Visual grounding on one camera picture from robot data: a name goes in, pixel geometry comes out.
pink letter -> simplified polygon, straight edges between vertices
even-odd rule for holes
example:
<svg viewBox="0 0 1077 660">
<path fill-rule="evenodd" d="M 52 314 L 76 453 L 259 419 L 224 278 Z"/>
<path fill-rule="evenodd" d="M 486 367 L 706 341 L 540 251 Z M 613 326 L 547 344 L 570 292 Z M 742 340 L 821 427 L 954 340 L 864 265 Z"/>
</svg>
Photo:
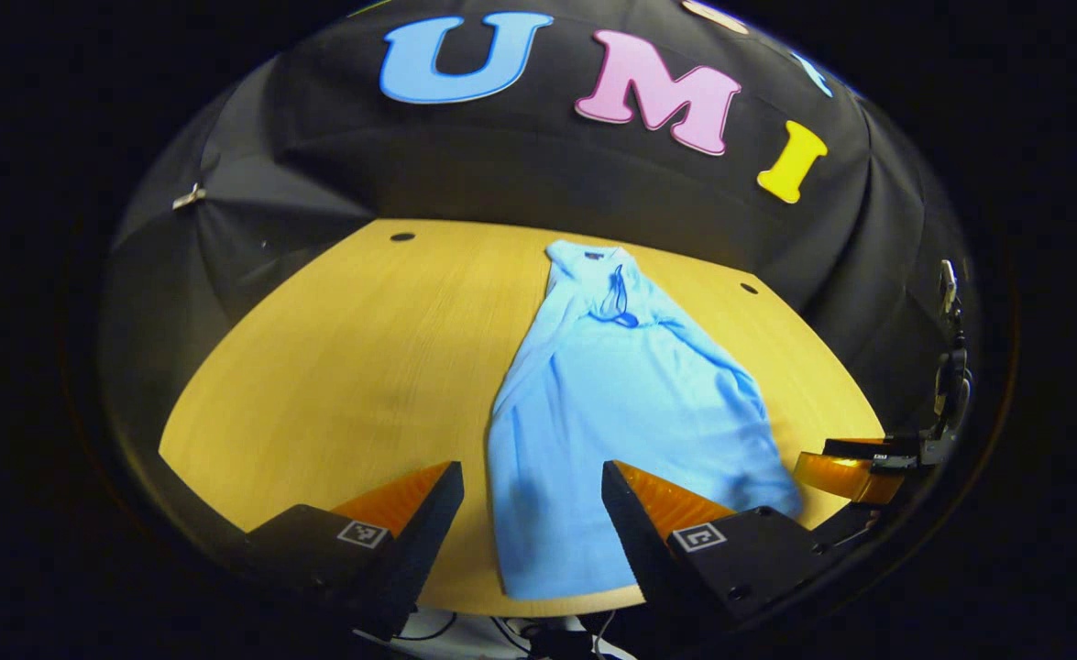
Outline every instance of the pink letter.
<svg viewBox="0 0 1077 660">
<path fill-rule="evenodd" d="M 596 40 L 607 48 L 600 82 L 591 96 L 575 102 L 576 112 L 593 121 L 627 124 L 631 109 L 625 100 L 631 86 L 648 130 L 660 128 L 687 104 L 685 118 L 673 124 L 669 132 L 682 145 L 703 154 L 726 153 L 722 134 L 729 101 L 742 89 L 735 79 L 710 67 L 697 67 L 674 81 L 652 43 L 610 29 L 598 30 Z"/>
</svg>

yellow table surface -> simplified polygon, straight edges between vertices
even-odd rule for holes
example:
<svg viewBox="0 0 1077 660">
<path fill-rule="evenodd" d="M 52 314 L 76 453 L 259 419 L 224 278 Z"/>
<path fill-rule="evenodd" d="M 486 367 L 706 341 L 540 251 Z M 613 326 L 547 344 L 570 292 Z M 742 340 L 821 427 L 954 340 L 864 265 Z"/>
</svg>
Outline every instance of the yellow table surface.
<svg viewBox="0 0 1077 660">
<path fill-rule="evenodd" d="M 391 241 L 403 231 L 416 238 Z M 824 438 L 882 437 L 852 376 L 752 275 L 604 238 L 379 220 L 309 263 L 234 327 L 176 404 L 160 454 L 246 531 L 294 504 L 332 509 L 409 472 L 459 460 L 464 502 L 421 605 L 560 617 L 643 602 L 637 586 L 514 601 L 496 571 L 485 466 L 490 411 L 542 305 L 545 247 L 559 238 L 623 245 L 759 381 L 786 466 L 799 451 L 821 452 Z M 808 528 L 848 502 L 799 488 L 799 522 Z"/>
</svg>

cable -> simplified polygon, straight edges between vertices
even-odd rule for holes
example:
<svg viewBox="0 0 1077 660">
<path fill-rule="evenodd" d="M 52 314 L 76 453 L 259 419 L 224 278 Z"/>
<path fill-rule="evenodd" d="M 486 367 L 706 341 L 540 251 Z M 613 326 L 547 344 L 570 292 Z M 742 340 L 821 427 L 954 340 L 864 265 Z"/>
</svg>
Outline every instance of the cable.
<svg viewBox="0 0 1077 660">
<path fill-rule="evenodd" d="M 504 628 L 502 628 L 503 623 L 500 623 L 500 622 L 496 621 L 496 617 L 490 617 L 489 620 L 493 621 L 493 626 L 495 626 L 496 627 L 496 631 L 500 632 L 502 634 L 502 636 L 504 636 L 505 642 L 508 642 L 509 644 L 513 644 L 514 646 L 517 646 L 518 648 L 521 648 L 521 650 L 524 650 L 527 652 L 527 657 L 530 657 L 530 649 L 527 648 L 527 647 L 524 647 L 524 646 L 521 646 L 521 644 L 518 644 L 518 643 L 514 642 L 514 638 L 512 638 L 512 636 L 509 636 L 509 633 L 505 632 Z"/>
<path fill-rule="evenodd" d="M 456 612 L 453 612 L 452 618 L 449 619 L 449 622 L 445 623 L 445 627 L 440 628 L 440 630 L 438 630 L 438 631 L 436 631 L 433 634 L 430 634 L 428 636 L 395 636 L 395 635 L 391 635 L 391 638 L 400 640 L 400 642 L 424 642 L 424 640 L 437 638 L 438 636 L 445 634 L 447 632 L 447 630 L 449 630 L 449 628 L 452 627 L 452 623 L 454 623 L 457 619 L 458 619 L 458 614 L 456 614 Z"/>
<path fill-rule="evenodd" d="M 604 621 L 604 627 L 600 628 L 600 634 L 596 635 L 596 644 L 592 646 L 592 650 L 596 651 L 596 657 L 600 660 L 604 660 L 604 657 L 600 655 L 600 640 L 604 638 L 604 631 L 607 630 L 609 623 L 615 618 L 615 610 L 607 615 L 607 620 Z"/>
</svg>

